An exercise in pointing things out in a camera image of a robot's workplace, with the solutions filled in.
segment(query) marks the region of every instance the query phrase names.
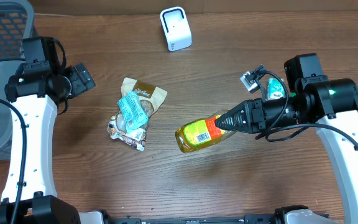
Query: brown and beige package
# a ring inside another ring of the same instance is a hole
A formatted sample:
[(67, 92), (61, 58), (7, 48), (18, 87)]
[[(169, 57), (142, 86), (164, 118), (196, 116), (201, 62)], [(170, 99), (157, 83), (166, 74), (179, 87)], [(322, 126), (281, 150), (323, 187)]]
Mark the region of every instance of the brown and beige package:
[[(151, 117), (167, 97), (167, 92), (159, 87), (142, 83), (135, 79), (125, 78), (121, 86), (122, 97), (126, 96), (130, 91), (137, 93), (147, 117)], [(108, 125), (108, 133), (112, 139), (118, 138), (139, 151), (143, 151), (146, 145), (146, 130), (147, 123), (127, 133), (124, 117), (121, 112), (113, 115)]]

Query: wooden table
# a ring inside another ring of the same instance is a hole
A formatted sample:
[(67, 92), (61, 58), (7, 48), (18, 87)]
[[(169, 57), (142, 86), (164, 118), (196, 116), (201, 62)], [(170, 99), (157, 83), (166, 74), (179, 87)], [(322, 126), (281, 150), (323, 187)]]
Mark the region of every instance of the wooden table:
[[(55, 123), (59, 197), (81, 212), (103, 208), (113, 217), (231, 217), (303, 204), (343, 220), (314, 130), (278, 143), (237, 133), (191, 154), (180, 152), (174, 132), (260, 97), (239, 77), (261, 63), (285, 78), (286, 60), (316, 52), (330, 79), (358, 85), (358, 11), (190, 14), (188, 20), (193, 45), (170, 53), (158, 15), (36, 18), (40, 35), (59, 39), (68, 64), (84, 62), (96, 82)], [(150, 119), (144, 152), (106, 131), (124, 77), (168, 91)], [(9, 161), (0, 161), (0, 196), (8, 168)]]

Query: blue packet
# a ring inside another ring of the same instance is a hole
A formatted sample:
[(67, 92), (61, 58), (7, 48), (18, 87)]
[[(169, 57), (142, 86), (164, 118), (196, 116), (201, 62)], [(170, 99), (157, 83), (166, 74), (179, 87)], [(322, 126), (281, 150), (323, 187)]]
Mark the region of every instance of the blue packet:
[(139, 97), (135, 91), (130, 91), (118, 101), (118, 107), (124, 116), (127, 133), (131, 133), (149, 121), (144, 112)]

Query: bottle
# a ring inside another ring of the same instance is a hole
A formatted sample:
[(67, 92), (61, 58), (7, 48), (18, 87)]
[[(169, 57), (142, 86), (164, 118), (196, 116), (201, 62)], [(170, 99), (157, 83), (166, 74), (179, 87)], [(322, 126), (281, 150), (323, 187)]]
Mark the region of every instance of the bottle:
[(194, 152), (215, 145), (231, 137), (235, 131), (225, 131), (215, 126), (215, 120), (228, 110), (220, 110), (210, 117), (190, 122), (175, 133), (178, 146), (183, 153)]

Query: bottle label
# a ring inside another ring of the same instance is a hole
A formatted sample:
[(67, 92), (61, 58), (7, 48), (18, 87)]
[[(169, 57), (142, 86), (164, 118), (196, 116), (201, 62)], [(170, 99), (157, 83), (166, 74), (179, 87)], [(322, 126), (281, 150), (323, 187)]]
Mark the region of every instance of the bottle label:
[(220, 115), (217, 115), (214, 118), (196, 121), (187, 125), (184, 129), (187, 141), (197, 146), (222, 136), (224, 130), (220, 130), (215, 126), (215, 120), (219, 117)]

